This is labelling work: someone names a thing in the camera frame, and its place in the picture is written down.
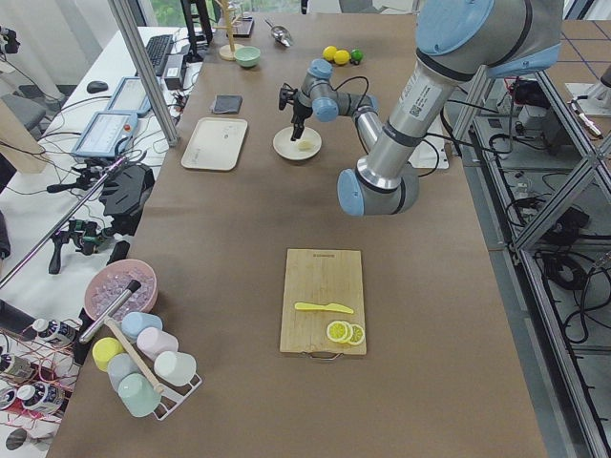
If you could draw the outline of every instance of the computer mouse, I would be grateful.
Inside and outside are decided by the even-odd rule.
[[[102,91],[106,91],[108,89],[108,84],[104,81],[91,81],[87,85],[87,92],[89,94],[101,93]]]

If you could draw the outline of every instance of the white bottle cap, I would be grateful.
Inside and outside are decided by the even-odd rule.
[[[48,326],[49,326],[49,322],[45,320],[44,318],[39,318],[38,320],[34,320],[34,323],[32,323],[32,329],[36,332],[46,331]]]
[[[36,394],[36,388],[33,385],[23,385],[17,390],[17,397],[22,401],[28,401],[34,394]]]

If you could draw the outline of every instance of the black keyboard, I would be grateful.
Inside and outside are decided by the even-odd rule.
[[[172,35],[152,36],[146,44],[146,53],[153,64],[156,76],[162,76],[168,54],[172,51]]]

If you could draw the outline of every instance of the pink bowl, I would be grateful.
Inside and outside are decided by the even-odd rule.
[[[129,280],[138,280],[142,286],[113,314],[117,321],[130,312],[149,312],[157,301],[157,277],[149,264],[142,260],[118,260],[100,270],[85,290],[85,312],[92,319],[98,318],[122,292]]]

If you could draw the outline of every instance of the yellow knife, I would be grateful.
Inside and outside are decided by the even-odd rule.
[[[324,312],[340,312],[340,313],[349,313],[350,315],[354,313],[350,307],[346,307],[345,305],[341,305],[340,303],[328,303],[327,305],[320,305],[318,303],[309,303],[309,302],[295,302],[295,310],[321,310]]]

